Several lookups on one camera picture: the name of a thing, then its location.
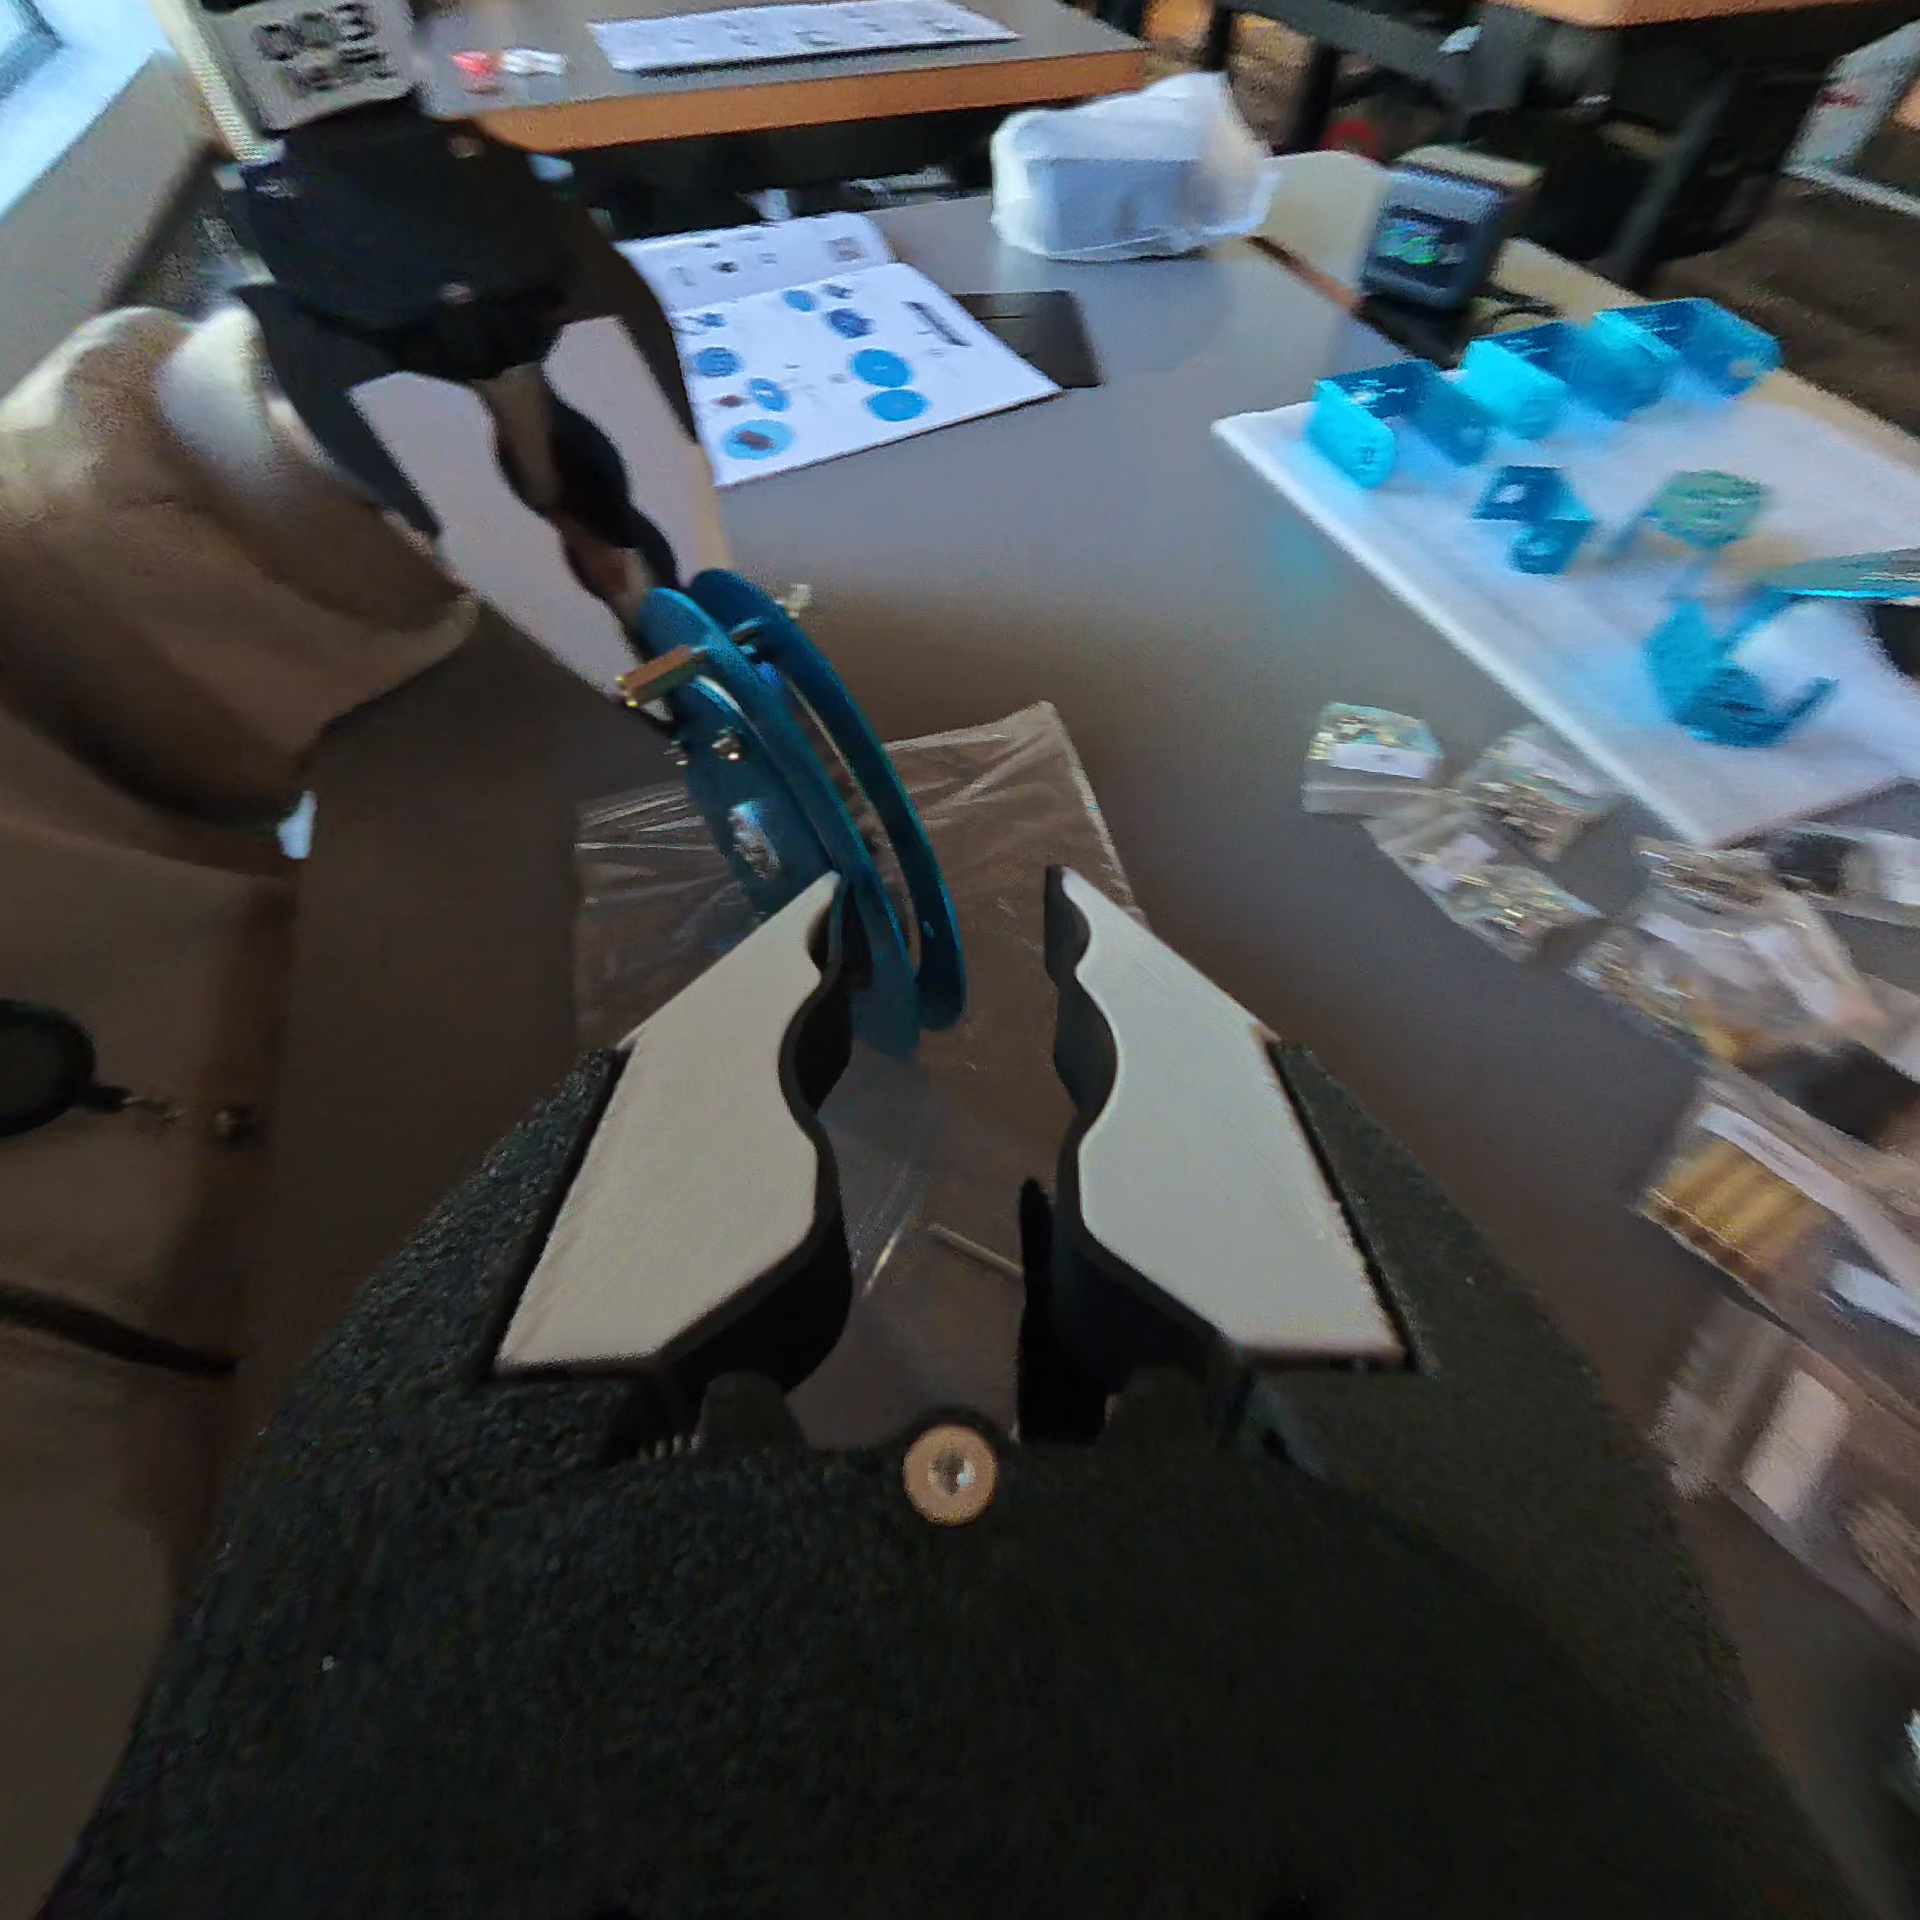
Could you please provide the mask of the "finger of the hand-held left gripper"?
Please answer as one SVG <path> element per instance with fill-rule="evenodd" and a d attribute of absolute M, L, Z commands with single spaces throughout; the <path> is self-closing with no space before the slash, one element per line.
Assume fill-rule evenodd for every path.
<path fill-rule="evenodd" d="M 631 617 L 659 581 L 631 450 L 661 425 L 648 371 L 363 378 L 350 403 L 472 594 L 565 668 L 637 668 Z"/>
<path fill-rule="evenodd" d="M 732 561 L 678 339 L 663 315 L 563 324 L 545 354 L 562 523 L 629 557 L 639 585 L 689 585 Z"/>

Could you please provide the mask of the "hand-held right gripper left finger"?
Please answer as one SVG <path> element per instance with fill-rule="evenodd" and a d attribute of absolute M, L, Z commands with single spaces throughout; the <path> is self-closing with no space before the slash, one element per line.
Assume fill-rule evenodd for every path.
<path fill-rule="evenodd" d="M 836 966 L 839 895 L 813 880 L 618 1047 L 500 1375 L 665 1360 L 804 1246 L 821 1148 L 781 1064 Z"/>

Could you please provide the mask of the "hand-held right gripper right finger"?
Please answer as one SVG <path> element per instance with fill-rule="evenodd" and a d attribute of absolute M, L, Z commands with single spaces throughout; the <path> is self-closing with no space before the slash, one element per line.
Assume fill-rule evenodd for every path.
<path fill-rule="evenodd" d="M 1042 958 L 1070 1259 L 1235 1358 L 1402 1366 L 1273 1028 L 1072 866 L 1046 872 Z"/>

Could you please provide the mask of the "blue disc bearing assembly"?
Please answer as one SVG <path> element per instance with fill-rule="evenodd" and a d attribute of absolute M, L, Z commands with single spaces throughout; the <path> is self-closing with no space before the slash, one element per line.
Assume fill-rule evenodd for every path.
<path fill-rule="evenodd" d="M 712 842 L 753 913 L 772 919 L 822 878 L 856 951 L 858 1035 L 903 1058 L 952 1028 L 969 996 L 956 912 L 896 759 L 792 613 L 714 568 L 637 606 L 639 658 L 702 645 L 706 673 L 657 718 Z"/>

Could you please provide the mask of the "person's left forearm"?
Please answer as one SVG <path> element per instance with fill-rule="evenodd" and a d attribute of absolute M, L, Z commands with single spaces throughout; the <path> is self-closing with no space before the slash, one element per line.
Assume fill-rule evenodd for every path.
<path fill-rule="evenodd" d="M 4 699 L 109 780 L 284 816 L 335 722 L 449 658 L 479 600 L 331 465 L 254 315 L 100 315 L 2 412 Z"/>

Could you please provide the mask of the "white instruction booklet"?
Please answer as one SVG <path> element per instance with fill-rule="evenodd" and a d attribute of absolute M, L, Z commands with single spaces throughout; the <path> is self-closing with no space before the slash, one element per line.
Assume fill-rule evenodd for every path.
<path fill-rule="evenodd" d="M 672 326 L 725 491 L 1061 395 L 858 211 L 616 247 Z"/>

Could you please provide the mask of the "black metal plate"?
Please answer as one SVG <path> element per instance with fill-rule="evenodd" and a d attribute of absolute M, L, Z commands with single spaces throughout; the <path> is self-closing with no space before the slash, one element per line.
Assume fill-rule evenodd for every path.
<path fill-rule="evenodd" d="M 1081 302 L 1072 290 L 958 294 L 959 307 L 1065 392 L 1104 384 Z"/>

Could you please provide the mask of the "white paper sheet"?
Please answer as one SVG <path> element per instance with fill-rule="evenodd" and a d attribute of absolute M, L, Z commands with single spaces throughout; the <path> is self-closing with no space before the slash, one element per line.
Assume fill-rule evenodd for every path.
<path fill-rule="evenodd" d="M 1018 43 L 1020 31 L 950 1 L 738 5 L 590 22 L 614 71 L 706 74 L 732 67 Z"/>

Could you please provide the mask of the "clear plastic bag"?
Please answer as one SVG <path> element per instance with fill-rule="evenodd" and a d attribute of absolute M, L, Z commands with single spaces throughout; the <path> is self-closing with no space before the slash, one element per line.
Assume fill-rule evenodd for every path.
<path fill-rule="evenodd" d="M 824 1122 L 838 1156 L 854 1283 L 995 1272 L 928 1238 L 950 1229 L 1018 1259 L 1018 1191 L 1053 1174 L 1070 1116 L 1053 1064 L 1042 880 L 1072 866 L 1136 915 L 1093 782 L 1050 705 L 894 743 L 948 880 L 969 970 L 958 1024 L 894 1058 L 854 1041 Z M 680 780 L 584 803 L 575 833 L 579 1037 L 616 1041 L 753 928 Z"/>

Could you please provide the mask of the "plastic-wrapped grey block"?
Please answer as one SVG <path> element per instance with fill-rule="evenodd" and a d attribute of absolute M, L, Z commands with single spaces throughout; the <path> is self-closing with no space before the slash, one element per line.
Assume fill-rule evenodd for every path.
<path fill-rule="evenodd" d="M 1016 112 L 990 157 L 999 240 L 1063 262 L 1185 257 L 1249 236 L 1279 189 L 1279 159 L 1215 71 Z"/>

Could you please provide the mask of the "pile of small screw bags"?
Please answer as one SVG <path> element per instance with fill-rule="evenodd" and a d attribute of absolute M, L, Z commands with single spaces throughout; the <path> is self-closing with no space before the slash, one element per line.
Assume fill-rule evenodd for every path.
<path fill-rule="evenodd" d="M 1877 883 L 1900 835 L 1757 848 L 1639 840 L 1603 921 L 1551 868 L 1620 791 L 1541 726 L 1457 780 L 1427 724 L 1331 703 L 1303 806 L 1365 821 L 1389 863 L 1508 957 L 1571 975 L 1699 1067 L 1637 1212 L 1716 1298 L 1654 1426 L 1675 1488 L 1746 1512 L 1885 1628 L 1919 1623 L 1917 994 L 1860 972 L 1823 906 Z"/>

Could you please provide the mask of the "white foam board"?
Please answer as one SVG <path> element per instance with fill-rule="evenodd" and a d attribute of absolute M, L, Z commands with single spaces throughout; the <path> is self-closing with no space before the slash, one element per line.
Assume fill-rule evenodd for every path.
<path fill-rule="evenodd" d="M 1502 437 L 1479 467 L 1410 446 L 1365 489 L 1309 448 L 1309 412 L 1307 401 L 1241 412 L 1215 420 L 1213 435 L 1680 836 L 1731 844 L 1917 786 L 1917 688 L 1885 664 L 1862 615 L 1812 607 L 1770 621 L 1740 653 L 1765 690 L 1783 701 L 1823 677 L 1838 690 L 1783 743 L 1706 743 L 1661 711 L 1645 660 L 1686 562 L 1650 534 L 1613 549 L 1658 485 L 1688 469 L 1767 489 L 1757 527 L 1697 579 L 1714 611 L 1733 611 L 1774 566 L 1913 549 L 1913 435 L 1772 371 L 1738 399 L 1684 392 L 1620 425 L 1575 414 L 1543 444 Z M 1474 516 L 1494 470 L 1519 463 L 1558 467 L 1598 519 L 1562 574 L 1517 570 L 1513 538 Z"/>

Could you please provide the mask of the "black device green lights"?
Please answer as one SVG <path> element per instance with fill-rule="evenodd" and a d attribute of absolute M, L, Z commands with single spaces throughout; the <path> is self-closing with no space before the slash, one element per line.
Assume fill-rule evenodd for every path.
<path fill-rule="evenodd" d="M 1543 166 L 1462 148 L 1421 148 L 1386 174 L 1357 290 L 1425 315 L 1457 317 L 1485 290 Z"/>

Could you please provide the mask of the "black drawstring toggle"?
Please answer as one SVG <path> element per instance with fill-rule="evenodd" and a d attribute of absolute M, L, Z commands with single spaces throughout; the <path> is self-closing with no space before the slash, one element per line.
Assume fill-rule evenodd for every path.
<path fill-rule="evenodd" d="M 261 1110 L 248 1103 L 196 1105 L 111 1082 L 102 1077 L 98 1045 L 83 1020 L 38 1002 L 2 1000 L 2 1139 L 44 1133 L 70 1116 L 186 1129 L 220 1144 L 263 1129 Z"/>

